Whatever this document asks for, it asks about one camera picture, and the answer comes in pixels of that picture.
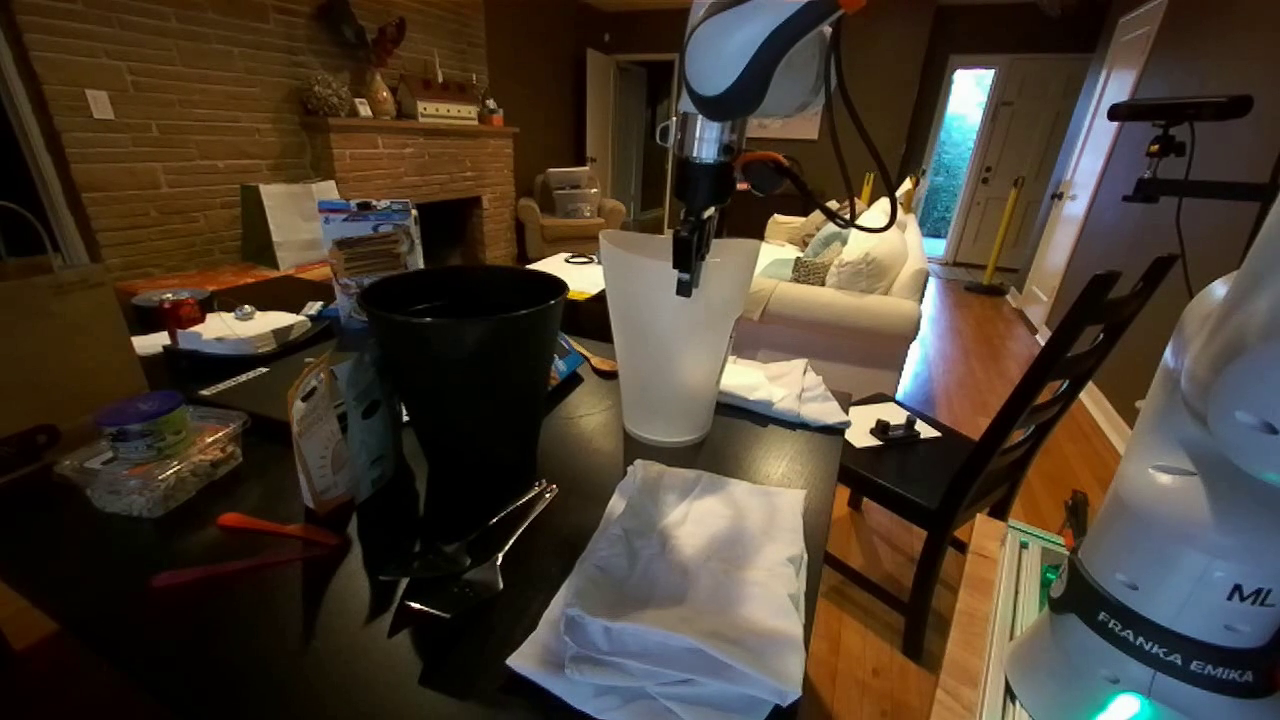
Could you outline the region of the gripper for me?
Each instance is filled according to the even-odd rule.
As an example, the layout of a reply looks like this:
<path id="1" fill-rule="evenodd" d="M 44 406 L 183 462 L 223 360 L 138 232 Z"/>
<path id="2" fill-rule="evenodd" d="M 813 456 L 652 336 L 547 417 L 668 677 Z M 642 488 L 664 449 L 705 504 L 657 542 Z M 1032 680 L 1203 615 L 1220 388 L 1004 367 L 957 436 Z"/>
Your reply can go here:
<path id="1" fill-rule="evenodd" d="M 680 205 L 672 234 L 676 293 L 691 299 L 700 284 L 701 266 L 716 237 L 721 208 L 737 187 L 733 161 L 696 161 L 676 158 L 672 195 Z"/>

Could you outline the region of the clear plastic bin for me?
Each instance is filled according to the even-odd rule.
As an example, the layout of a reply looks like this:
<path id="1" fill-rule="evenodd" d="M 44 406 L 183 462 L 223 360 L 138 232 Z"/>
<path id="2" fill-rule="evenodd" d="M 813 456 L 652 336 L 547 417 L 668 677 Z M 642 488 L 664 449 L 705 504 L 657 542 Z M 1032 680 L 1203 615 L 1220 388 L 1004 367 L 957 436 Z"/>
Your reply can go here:
<path id="1" fill-rule="evenodd" d="M 599 234 L 623 428 L 648 445 L 680 447 L 710 430 L 733 327 L 762 243 L 716 238 L 698 283 L 685 287 L 669 236 Z"/>

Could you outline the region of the wooden spoon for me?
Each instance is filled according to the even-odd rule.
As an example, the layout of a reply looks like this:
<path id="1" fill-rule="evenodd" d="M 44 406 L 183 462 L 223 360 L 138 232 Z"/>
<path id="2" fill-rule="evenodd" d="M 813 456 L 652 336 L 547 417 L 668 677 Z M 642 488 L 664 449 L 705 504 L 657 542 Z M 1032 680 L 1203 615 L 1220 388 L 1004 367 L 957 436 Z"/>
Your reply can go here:
<path id="1" fill-rule="evenodd" d="M 564 340 L 584 359 L 595 374 L 600 377 L 618 375 L 620 368 L 616 360 L 594 354 L 572 337 L 566 336 Z"/>

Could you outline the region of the white sofa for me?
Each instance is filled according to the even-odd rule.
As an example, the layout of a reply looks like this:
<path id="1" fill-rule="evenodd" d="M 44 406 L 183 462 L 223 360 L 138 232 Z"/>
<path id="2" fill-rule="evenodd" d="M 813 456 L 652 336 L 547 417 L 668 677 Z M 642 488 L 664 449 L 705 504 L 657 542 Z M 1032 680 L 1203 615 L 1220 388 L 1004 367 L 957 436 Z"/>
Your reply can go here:
<path id="1" fill-rule="evenodd" d="M 806 359 L 826 384 L 860 398 L 895 395 L 922 323 L 929 263 L 911 213 L 916 177 L 900 186 L 897 219 L 890 199 L 856 202 L 860 231 L 842 231 L 813 211 L 773 215 L 762 241 L 746 307 L 736 322 L 732 354 L 759 363 Z M 796 258 L 833 258 L 824 287 L 788 281 Z"/>

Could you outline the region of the small white cloth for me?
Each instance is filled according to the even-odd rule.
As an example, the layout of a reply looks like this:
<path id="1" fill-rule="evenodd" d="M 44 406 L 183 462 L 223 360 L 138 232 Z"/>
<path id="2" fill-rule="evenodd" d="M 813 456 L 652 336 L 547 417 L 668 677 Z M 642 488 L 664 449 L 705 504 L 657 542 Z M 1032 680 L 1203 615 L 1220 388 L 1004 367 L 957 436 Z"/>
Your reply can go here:
<path id="1" fill-rule="evenodd" d="M 719 404 L 804 427 L 850 427 L 849 413 L 806 359 L 759 363 L 731 356 L 719 382 Z"/>

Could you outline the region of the blue and white box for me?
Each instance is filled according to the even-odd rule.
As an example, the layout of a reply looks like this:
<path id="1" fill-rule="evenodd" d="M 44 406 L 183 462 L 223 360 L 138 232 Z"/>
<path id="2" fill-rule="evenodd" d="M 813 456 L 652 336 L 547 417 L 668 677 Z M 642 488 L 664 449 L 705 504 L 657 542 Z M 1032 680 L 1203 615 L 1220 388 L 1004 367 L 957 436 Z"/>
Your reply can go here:
<path id="1" fill-rule="evenodd" d="M 424 268 L 416 206 L 408 200 L 321 199 L 317 214 L 339 322 L 362 325 L 361 291 Z"/>

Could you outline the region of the dark teal pouch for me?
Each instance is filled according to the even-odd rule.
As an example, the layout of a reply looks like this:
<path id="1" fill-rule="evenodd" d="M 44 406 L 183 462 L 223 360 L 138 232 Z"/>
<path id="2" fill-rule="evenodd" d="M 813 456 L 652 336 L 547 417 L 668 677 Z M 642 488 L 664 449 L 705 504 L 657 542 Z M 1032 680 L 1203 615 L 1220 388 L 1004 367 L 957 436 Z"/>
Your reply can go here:
<path id="1" fill-rule="evenodd" d="M 381 375 L 380 360 L 378 346 L 370 342 L 342 354 L 333 368 L 346 413 L 351 493 L 358 503 L 394 477 L 401 460 L 403 411 Z"/>

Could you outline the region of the dried flower ball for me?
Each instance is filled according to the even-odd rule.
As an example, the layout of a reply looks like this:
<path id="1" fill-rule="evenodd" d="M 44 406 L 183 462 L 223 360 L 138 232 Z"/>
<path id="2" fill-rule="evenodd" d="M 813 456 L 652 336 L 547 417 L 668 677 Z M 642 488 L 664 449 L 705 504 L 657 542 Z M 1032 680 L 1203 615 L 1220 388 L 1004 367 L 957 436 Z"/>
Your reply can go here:
<path id="1" fill-rule="evenodd" d="M 310 117 L 343 118 L 355 108 L 348 85 L 325 73 L 312 74 L 302 82 L 300 101 Z"/>

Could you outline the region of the white paper bag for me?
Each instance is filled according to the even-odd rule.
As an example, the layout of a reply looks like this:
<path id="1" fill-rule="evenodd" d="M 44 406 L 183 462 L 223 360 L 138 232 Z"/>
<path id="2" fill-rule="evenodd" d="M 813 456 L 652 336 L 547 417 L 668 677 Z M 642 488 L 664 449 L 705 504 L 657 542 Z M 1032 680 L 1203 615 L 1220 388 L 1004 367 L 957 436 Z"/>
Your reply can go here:
<path id="1" fill-rule="evenodd" d="M 339 196 L 332 179 L 242 184 L 241 259 L 274 270 L 325 261 L 317 204 Z"/>

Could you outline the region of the white and orange pouch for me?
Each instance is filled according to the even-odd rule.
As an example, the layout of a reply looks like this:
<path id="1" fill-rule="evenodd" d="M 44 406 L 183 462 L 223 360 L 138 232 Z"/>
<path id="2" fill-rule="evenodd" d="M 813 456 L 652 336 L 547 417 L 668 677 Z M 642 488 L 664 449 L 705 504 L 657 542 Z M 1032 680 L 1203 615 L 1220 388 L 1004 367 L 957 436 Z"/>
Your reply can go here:
<path id="1" fill-rule="evenodd" d="M 317 515 L 353 498 L 349 448 L 335 410 L 338 398 L 328 354 L 305 364 L 287 396 L 301 495 Z"/>

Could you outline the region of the orange spatula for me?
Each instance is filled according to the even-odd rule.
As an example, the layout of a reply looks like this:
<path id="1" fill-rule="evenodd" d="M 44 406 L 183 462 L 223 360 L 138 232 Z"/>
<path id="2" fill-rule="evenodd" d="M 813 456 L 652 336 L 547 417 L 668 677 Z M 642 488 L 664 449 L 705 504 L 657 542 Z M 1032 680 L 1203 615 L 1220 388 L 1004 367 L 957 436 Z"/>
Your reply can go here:
<path id="1" fill-rule="evenodd" d="M 284 537 L 308 544 L 338 547 L 346 542 L 343 536 L 307 523 L 283 524 L 243 512 L 224 512 L 218 516 L 216 527 L 224 530 L 243 530 L 250 533 Z"/>

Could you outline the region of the red spatula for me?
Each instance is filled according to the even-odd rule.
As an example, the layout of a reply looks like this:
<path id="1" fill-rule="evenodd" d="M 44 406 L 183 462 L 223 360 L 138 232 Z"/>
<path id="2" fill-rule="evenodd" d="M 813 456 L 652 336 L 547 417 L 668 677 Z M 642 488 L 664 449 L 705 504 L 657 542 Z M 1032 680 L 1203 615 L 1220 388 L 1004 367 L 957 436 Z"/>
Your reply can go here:
<path id="1" fill-rule="evenodd" d="M 147 589 L 166 589 L 191 583 L 216 580 L 225 577 L 237 577 L 250 571 L 280 568 L 293 562 L 306 562 L 314 559 L 329 559 L 340 556 L 349 550 L 348 546 L 332 547 L 303 547 L 301 550 L 274 550 L 265 553 L 250 556 L 247 559 L 224 560 L 219 562 L 206 562 L 184 568 L 168 569 L 152 574 L 145 587 Z"/>

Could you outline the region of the tub with purple lid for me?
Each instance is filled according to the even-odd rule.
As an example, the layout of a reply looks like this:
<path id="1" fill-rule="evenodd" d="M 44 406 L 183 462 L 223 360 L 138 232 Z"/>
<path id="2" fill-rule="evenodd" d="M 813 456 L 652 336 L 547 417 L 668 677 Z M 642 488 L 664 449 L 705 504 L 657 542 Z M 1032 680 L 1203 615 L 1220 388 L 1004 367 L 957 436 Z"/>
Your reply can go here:
<path id="1" fill-rule="evenodd" d="M 93 424 L 114 455 L 133 464 L 173 457 L 195 436 L 186 397 L 173 389 L 114 402 L 95 414 Z"/>

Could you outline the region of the window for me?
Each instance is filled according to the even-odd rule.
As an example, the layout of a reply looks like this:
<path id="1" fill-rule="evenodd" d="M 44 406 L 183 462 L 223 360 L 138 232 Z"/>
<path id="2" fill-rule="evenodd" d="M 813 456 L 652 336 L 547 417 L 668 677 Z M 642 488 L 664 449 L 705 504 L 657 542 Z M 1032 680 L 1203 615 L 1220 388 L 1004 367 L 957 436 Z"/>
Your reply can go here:
<path id="1" fill-rule="evenodd" d="M 44 91 L 15 22 L 0 13 L 0 277 L 96 261 Z"/>

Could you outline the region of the yellow post with base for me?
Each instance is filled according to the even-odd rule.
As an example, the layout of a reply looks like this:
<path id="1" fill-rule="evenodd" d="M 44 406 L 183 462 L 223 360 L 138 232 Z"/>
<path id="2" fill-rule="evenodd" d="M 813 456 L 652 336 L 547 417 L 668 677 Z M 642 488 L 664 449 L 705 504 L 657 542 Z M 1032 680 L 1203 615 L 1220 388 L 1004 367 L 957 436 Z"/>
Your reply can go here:
<path id="1" fill-rule="evenodd" d="M 1000 219 L 998 228 L 996 231 L 993 243 L 989 251 L 988 261 L 986 269 L 979 281 L 969 281 L 965 283 L 964 290 L 969 293 L 988 296 L 988 297 L 1005 297 L 1009 293 L 1009 287 L 996 279 L 996 272 L 998 268 L 998 260 L 1004 251 L 1006 238 L 1012 224 L 1015 211 L 1018 209 L 1018 202 L 1021 195 L 1021 190 L 1025 186 L 1027 177 L 1016 176 L 1010 186 L 1010 191 L 1006 197 L 1004 211 Z"/>

